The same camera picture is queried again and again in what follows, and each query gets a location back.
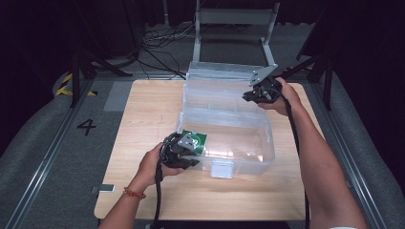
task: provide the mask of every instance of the tripod leg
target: tripod leg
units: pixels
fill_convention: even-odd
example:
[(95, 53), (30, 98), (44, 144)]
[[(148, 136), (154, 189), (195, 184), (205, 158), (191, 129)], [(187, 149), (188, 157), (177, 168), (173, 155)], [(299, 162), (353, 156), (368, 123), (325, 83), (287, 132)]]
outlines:
[(91, 58), (92, 60), (94, 60), (95, 62), (97, 62), (99, 65), (103, 66), (104, 68), (108, 69), (109, 71), (115, 73), (116, 75), (119, 76), (132, 76), (130, 73), (125, 73), (121, 70), (119, 70), (118, 68), (114, 67), (113, 65), (111, 65), (110, 63), (108, 63), (107, 61), (89, 53), (86, 51), (82, 51), (83, 54), (87, 55), (89, 58)]
[(79, 69), (84, 75), (85, 79), (95, 79), (96, 78), (96, 70), (92, 65), (92, 59), (89, 55), (80, 51), (79, 53)]
[(80, 98), (80, 69), (79, 69), (79, 53), (75, 53), (73, 57), (73, 72), (72, 72), (72, 81), (73, 81), (73, 96), (72, 96), (72, 103), (71, 103), (71, 108), (75, 106), (77, 103), (78, 99)]
[(324, 103), (327, 107), (328, 111), (331, 110), (330, 108), (330, 91), (331, 91), (331, 78), (333, 74), (333, 65), (331, 60), (328, 60), (327, 69), (325, 72), (325, 86), (324, 86)]
[(306, 68), (307, 66), (309, 66), (309, 65), (311, 65), (311, 64), (313, 64), (313, 63), (315, 63), (320, 57), (321, 57), (321, 55), (315, 55), (315, 56), (311, 57), (310, 59), (308, 59), (308, 60), (302, 62), (301, 64), (295, 66), (294, 68), (292, 68), (292, 69), (289, 70), (288, 72), (282, 73), (282, 74), (280, 75), (280, 77), (282, 77), (282, 78), (284, 78), (284, 79), (287, 79), (287, 78), (289, 78), (290, 76), (292, 76), (293, 74), (298, 73), (298, 72), (300, 72), (301, 70), (303, 70), (304, 68)]
[(318, 61), (313, 65), (312, 70), (309, 72), (307, 79), (309, 83), (317, 83), (323, 76), (327, 64), (328, 64), (328, 59), (325, 58), (324, 56), (319, 58)]

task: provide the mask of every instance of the gray floor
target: gray floor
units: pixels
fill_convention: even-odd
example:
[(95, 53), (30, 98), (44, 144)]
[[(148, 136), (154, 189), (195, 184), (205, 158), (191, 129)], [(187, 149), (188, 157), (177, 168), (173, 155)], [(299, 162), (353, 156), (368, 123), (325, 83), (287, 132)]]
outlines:
[[(295, 55), (310, 29), (309, 25), (275, 28), (270, 47), (276, 63), (279, 64), (278, 73), (299, 63), (295, 60)], [(224, 39), (218, 35), (219, 32), (225, 34)], [(206, 31), (203, 34), (201, 61), (265, 65), (264, 55), (257, 40), (247, 40), (255, 32), (256, 29), (244, 32), (220, 29)], [(245, 35), (245, 42), (235, 39), (242, 35)], [(181, 71), (186, 72), (192, 58), (193, 44), (193, 37), (186, 37), (159, 51), (170, 52), (179, 62)], [(157, 56), (171, 68), (177, 68), (167, 54), (157, 53)], [(151, 65), (159, 64), (146, 52), (141, 52), (139, 59)], [(26, 212), (17, 225), (20, 228), (96, 228), (96, 195), (92, 193), (92, 188), (99, 186), (103, 180), (131, 84), (136, 79), (147, 77), (138, 63), (123, 70), (134, 73), (134, 76), (117, 77), (103, 72), (99, 73), (96, 80), (88, 82), (90, 90), (96, 91), (98, 95), (84, 96), (73, 114), (69, 109), (71, 98), (59, 95), (38, 111), (21, 129), (0, 158), (0, 228), (6, 227), (38, 166), (47, 162), (45, 155), (53, 145), (54, 137), (60, 135), (58, 129), (69, 114), (72, 115), (72, 124), (60, 140), (59, 148), (55, 150), (57, 155), (52, 167), (47, 171), (36, 196), (33, 196), (32, 205), (25, 208)], [(152, 71), (146, 67), (144, 70), (152, 77), (168, 75), (167, 72)], [(371, 214), (365, 210), (371, 227), (384, 228), (378, 226), (381, 224), (375, 224), (378, 221), (375, 218), (378, 218), (383, 220), (385, 228), (403, 228), (404, 197), (374, 148), (338, 77), (335, 75), (332, 83), (331, 112), (326, 112), (319, 102), (321, 83), (308, 84), (305, 73), (298, 73), (290, 81), (304, 85), (325, 138), (341, 159), (344, 168), (347, 168), (347, 165), (342, 151), (345, 151), (344, 148), (350, 150), (350, 157), (355, 161), (361, 176), (350, 177), (351, 171), (347, 170), (348, 183), (364, 209), (370, 202), (364, 202), (364, 197), (358, 195), (358, 188), (352, 181), (361, 179), (367, 184), (367, 189), (361, 190), (370, 193), (372, 204), (377, 209), (377, 212)], [(77, 126), (89, 118), (94, 121), (93, 125), (96, 127), (85, 135), (85, 130), (78, 129)], [(342, 139), (336, 137), (337, 133), (333, 123), (330, 124), (330, 119), (335, 121), (337, 133), (341, 134), (344, 140), (343, 144)], [(138, 227), (143, 228), (147, 222), (139, 221)], [(289, 224), (291, 228), (303, 227), (302, 221)]]

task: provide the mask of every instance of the person's right hand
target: person's right hand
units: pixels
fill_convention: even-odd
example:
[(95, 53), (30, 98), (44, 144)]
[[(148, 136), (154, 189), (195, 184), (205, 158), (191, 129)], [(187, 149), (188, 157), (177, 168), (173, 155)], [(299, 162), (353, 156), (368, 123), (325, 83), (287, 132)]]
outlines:
[[(301, 99), (295, 89), (292, 88), (291, 85), (289, 85), (282, 77), (278, 77), (276, 80), (279, 81), (283, 86), (282, 94), (288, 100), (289, 104), (291, 104), (291, 107), (302, 106)], [(280, 115), (288, 115), (286, 103), (283, 101), (281, 96), (279, 96), (274, 103), (259, 103), (258, 106), (265, 110), (275, 110)]]

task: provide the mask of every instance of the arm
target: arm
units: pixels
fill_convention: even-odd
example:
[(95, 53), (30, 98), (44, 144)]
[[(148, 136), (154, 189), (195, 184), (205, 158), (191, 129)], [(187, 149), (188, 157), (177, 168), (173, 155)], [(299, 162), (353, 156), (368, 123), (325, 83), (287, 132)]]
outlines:
[[(284, 79), (277, 80), (282, 83), (283, 95), (291, 104), (300, 142), (301, 175), (310, 204), (310, 228), (367, 228), (330, 146), (316, 129), (297, 92)], [(273, 104), (259, 104), (259, 107), (287, 114), (281, 98)]]
[[(140, 162), (137, 174), (128, 185), (132, 192), (143, 194), (146, 188), (155, 184), (156, 165), (159, 160), (161, 143), (147, 152)], [(163, 176), (175, 176), (183, 169), (170, 169), (162, 165)], [(129, 197), (125, 194), (119, 198), (98, 228), (134, 228), (135, 215), (141, 198)]]

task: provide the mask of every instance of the metal frame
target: metal frame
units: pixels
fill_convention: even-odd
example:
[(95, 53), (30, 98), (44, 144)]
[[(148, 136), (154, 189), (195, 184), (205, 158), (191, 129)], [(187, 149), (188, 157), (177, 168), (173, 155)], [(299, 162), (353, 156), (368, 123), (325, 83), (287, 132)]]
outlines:
[(196, 40), (194, 43), (193, 61), (200, 61), (202, 38), (201, 24), (242, 24), (267, 25), (267, 33), (261, 38), (263, 51), (268, 65), (274, 65), (269, 41), (274, 29), (280, 3), (275, 3), (272, 10), (231, 10), (231, 9), (202, 9), (200, 0), (196, 5)]
[(323, 115), (327, 120), (327, 125), (331, 129), (331, 133), (337, 143), (337, 149), (335, 151), (336, 155), (340, 158), (342, 162), (343, 169), (347, 172), (347, 182), (351, 189), (356, 192), (359, 203), (364, 211), (367, 222), (370, 225), (370, 228), (375, 229), (386, 229), (387, 225), (382, 218), (381, 213), (378, 210), (378, 207), (375, 204), (374, 198), (367, 186), (365, 178), (360, 173), (360, 170), (352, 157), (352, 151), (348, 146), (347, 141), (343, 137), (339, 126), (336, 123), (336, 120), (333, 114), (323, 106), (322, 99), (322, 90), (319, 84), (310, 84), (311, 89), (315, 93), (315, 101), (321, 108), (321, 115)]
[[(80, 93), (86, 94), (88, 91), (90, 91), (92, 85), (93, 80), (86, 80), (83, 84), (83, 87), (80, 89)], [(71, 127), (84, 99), (85, 96), (79, 97), (76, 106), (69, 109), (69, 111), (66, 113), (66, 116), (64, 117), (63, 122), (59, 127), (59, 130), (57, 131), (50, 148), (48, 149), (47, 153), (42, 159), (42, 162), (33, 174), (29, 186), (26, 188), (23, 197), (20, 199), (18, 205), (14, 209), (14, 212), (9, 218), (9, 221), (7, 222), (5, 227), (6, 229), (20, 228), (20, 226), (22, 225), (26, 215), (28, 214), (33, 204), (33, 201), (38, 195), (39, 190), (41, 189), (45, 179), (48, 176), (48, 173), (53, 166), (54, 161), (56, 160), (57, 155), (59, 154), (59, 149), (62, 146), (62, 143), (66, 138), (66, 134), (68, 133), (69, 128)]]

